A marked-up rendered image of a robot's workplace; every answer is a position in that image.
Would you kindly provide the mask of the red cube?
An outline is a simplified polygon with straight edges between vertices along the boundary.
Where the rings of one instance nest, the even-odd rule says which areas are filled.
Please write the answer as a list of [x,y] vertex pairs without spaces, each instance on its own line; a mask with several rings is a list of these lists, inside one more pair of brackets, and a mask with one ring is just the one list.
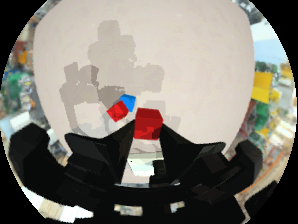
[[156,109],[137,108],[134,139],[158,140],[160,137],[162,119]]
[[121,101],[118,101],[117,104],[114,104],[112,108],[108,109],[110,117],[112,117],[114,123],[121,120],[122,117],[128,115],[129,109],[126,108],[126,105]]

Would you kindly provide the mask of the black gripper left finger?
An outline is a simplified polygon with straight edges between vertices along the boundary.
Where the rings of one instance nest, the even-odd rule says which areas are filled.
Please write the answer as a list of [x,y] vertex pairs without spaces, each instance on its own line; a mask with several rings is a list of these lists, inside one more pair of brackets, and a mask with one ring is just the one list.
[[116,129],[112,135],[102,137],[102,139],[81,136],[73,132],[67,133],[64,139],[72,153],[78,152],[82,156],[105,161],[114,181],[116,181],[114,184],[121,185],[125,165],[128,164],[126,160],[128,160],[130,148],[132,148],[130,144],[134,137],[134,127],[136,127],[136,119],[130,120],[129,123],[122,125],[122,128]]

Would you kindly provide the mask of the blue cube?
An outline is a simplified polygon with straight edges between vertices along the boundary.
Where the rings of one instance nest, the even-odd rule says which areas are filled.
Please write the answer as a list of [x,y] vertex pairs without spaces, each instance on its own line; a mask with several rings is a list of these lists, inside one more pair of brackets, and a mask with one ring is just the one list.
[[126,108],[129,109],[129,112],[133,112],[134,104],[136,104],[136,97],[137,96],[126,95],[126,93],[121,96],[122,103],[126,105]]

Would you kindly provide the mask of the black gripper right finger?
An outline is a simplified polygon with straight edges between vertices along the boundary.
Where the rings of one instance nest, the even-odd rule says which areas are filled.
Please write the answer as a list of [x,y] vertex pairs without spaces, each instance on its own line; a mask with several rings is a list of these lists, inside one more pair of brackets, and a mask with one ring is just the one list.
[[162,123],[160,132],[160,143],[169,184],[180,183],[178,181],[180,177],[184,176],[200,157],[222,152],[226,147],[223,141],[222,143],[217,141],[217,143],[194,144],[164,123]]

